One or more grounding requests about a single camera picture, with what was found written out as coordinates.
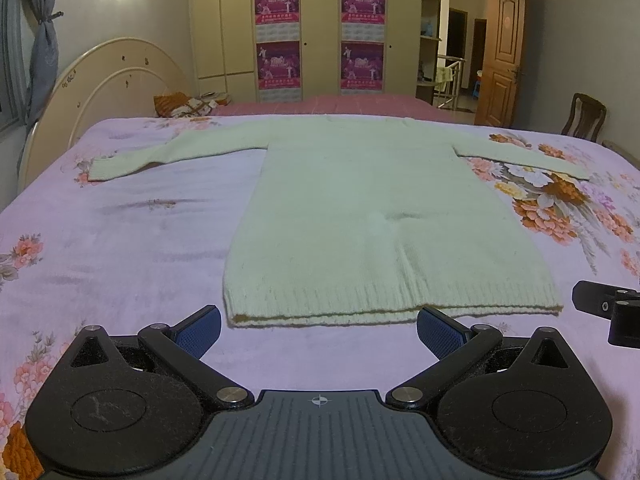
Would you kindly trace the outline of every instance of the sweater sleeve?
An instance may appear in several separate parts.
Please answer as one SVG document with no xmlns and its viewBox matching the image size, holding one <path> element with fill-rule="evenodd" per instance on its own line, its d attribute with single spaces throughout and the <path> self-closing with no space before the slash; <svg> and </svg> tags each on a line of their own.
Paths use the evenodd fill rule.
<svg viewBox="0 0 640 480">
<path fill-rule="evenodd" d="M 227 128 L 188 131 L 159 146 L 94 160 L 90 181 L 112 180 L 135 173 L 149 164 L 169 164 L 203 156 L 223 155 L 242 150 L 266 149 L 277 135 L 276 128 L 249 121 Z"/>
<path fill-rule="evenodd" d="M 556 173 L 565 173 L 583 180 L 588 180 L 590 177 L 586 170 L 571 162 L 547 156 L 534 150 L 527 150 L 515 144 L 495 142 L 460 131 L 448 130 L 446 135 L 447 138 L 451 139 L 453 149 L 458 156 L 478 156 L 508 164 L 541 168 L 542 170 L 555 171 Z"/>
</svg>

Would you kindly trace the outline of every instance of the gray curtain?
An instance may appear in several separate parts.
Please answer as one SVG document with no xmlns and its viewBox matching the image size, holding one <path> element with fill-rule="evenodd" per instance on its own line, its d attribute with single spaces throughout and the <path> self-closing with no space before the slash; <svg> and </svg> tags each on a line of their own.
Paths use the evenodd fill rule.
<svg viewBox="0 0 640 480">
<path fill-rule="evenodd" d="M 58 76 L 58 40 L 52 20 L 62 16 L 62 12 L 52 14 L 55 3 L 56 0 L 30 0 L 31 10 L 38 20 L 38 29 L 31 51 L 27 131 L 40 119 Z"/>
</svg>

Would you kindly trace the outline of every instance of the curtain tieback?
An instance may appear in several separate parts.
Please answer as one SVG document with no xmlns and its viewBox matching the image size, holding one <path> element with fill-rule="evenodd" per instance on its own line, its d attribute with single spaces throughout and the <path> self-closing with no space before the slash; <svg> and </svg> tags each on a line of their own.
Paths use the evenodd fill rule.
<svg viewBox="0 0 640 480">
<path fill-rule="evenodd" d="M 42 25 L 44 22 L 52 22 L 53 20 L 55 20 L 56 18 L 59 18 L 60 16 L 64 16 L 65 13 L 62 12 L 61 10 L 59 10 L 58 12 L 56 12 L 55 14 L 52 14 L 50 16 L 47 16 L 46 18 L 44 18 L 43 20 L 38 20 L 38 25 Z"/>
</svg>

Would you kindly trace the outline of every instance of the metal screw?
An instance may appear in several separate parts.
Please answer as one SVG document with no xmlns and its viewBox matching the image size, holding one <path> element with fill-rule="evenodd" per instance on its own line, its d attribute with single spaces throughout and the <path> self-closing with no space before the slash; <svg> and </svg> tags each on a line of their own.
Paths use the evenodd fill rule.
<svg viewBox="0 0 640 480">
<path fill-rule="evenodd" d="M 422 392 L 418 388 L 401 386 L 400 388 L 393 390 L 391 396 L 395 400 L 409 404 L 410 402 L 417 402 L 420 400 L 422 398 Z"/>
<path fill-rule="evenodd" d="M 249 393 L 244 388 L 238 388 L 237 386 L 228 386 L 226 388 L 218 390 L 216 396 L 222 402 L 236 404 L 237 402 L 245 400 L 249 396 Z"/>
</svg>

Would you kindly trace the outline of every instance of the gray ribbed plate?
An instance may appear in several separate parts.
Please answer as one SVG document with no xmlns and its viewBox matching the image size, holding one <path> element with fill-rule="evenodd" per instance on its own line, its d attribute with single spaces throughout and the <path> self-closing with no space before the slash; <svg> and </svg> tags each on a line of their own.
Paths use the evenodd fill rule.
<svg viewBox="0 0 640 480">
<path fill-rule="evenodd" d="M 46 475 L 47 480 L 62 479 Z M 374 391 L 274 392 L 215 416 L 198 443 L 139 480 L 492 480 L 452 455 L 427 420 Z M 581 473 L 575 480 L 595 480 Z"/>
</svg>

